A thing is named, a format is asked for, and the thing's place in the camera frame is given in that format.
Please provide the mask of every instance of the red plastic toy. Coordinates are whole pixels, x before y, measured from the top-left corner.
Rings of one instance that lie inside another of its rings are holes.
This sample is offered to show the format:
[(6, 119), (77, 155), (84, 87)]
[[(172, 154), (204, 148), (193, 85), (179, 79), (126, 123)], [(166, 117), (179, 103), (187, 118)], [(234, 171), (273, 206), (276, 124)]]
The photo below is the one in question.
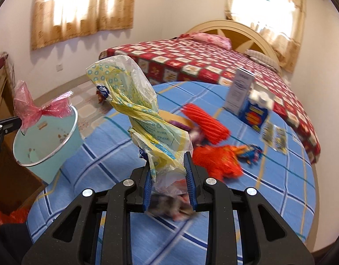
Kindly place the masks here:
[(200, 126), (205, 137), (212, 144), (218, 144), (220, 141), (227, 139), (231, 134), (217, 119), (214, 119), (192, 103), (187, 103), (183, 106), (182, 112)]

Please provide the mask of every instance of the white box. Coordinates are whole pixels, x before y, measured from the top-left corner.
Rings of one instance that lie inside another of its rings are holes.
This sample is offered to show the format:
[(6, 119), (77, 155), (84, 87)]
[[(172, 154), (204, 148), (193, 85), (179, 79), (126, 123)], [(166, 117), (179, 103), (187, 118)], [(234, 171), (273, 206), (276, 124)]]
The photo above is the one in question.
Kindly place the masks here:
[(237, 68), (231, 88), (226, 96), (224, 108), (238, 115), (253, 82), (253, 73), (242, 68)]

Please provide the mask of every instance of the headboard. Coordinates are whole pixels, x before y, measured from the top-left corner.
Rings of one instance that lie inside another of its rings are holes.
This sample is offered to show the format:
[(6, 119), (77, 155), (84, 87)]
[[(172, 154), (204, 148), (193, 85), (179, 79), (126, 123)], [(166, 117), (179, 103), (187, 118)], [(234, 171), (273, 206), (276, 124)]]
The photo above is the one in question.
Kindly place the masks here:
[(214, 20), (199, 24), (187, 31), (187, 33), (194, 32), (217, 34), (230, 38), (232, 49), (235, 51), (243, 54), (247, 49), (252, 49), (267, 55), (279, 63), (271, 45), (256, 31), (241, 23), (229, 20)]

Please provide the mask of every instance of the wooden cabinet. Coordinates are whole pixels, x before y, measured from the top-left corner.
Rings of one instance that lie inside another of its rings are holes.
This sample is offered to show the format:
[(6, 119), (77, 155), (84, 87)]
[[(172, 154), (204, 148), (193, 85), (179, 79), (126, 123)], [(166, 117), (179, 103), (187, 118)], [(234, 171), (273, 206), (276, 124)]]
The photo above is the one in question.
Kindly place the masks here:
[[(13, 89), (6, 68), (4, 59), (0, 59), (0, 119), (13, 116)], [(44, 188), (38, 177), (16, 163), (12, 152), (15, 135), (12, 132), (5, 136), (0, 153), (0, 210), (5, 214), (30, 205)]]

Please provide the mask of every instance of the purple object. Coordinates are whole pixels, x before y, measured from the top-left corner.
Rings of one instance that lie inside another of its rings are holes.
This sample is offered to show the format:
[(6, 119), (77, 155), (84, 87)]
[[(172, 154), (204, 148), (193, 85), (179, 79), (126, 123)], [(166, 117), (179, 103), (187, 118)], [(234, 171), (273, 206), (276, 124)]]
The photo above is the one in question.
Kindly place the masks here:
[(187, 132), (190, 132), (192, 130), (191, 127), (189, 127), (189, 126), (187, 126), (185, 124), (182, 124), (182, 123), (180, 123), (180, 122), (178, 122), (176, 120), (170, 120), (168, 123), (170, 123), (171, 125), (174, 125), (174, 126), (180, 128), (181, 130), (185, 130)]

